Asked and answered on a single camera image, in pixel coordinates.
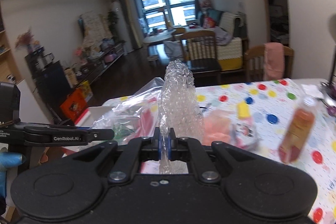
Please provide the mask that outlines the blue gloved hand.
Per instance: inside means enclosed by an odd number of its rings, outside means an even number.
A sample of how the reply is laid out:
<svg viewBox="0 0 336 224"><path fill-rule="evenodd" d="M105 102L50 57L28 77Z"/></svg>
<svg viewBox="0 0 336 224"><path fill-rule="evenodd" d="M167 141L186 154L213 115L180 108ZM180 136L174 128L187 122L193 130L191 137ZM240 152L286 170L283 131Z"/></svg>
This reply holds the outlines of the blue gloved hand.
<svg viewBox="0 0 336 224"><path fill-rule="evenodd" d="M20 153L4 151L1 152L0 160L1 198L6 198L7 171L22 165L26 161L26 157Z"/></svg>

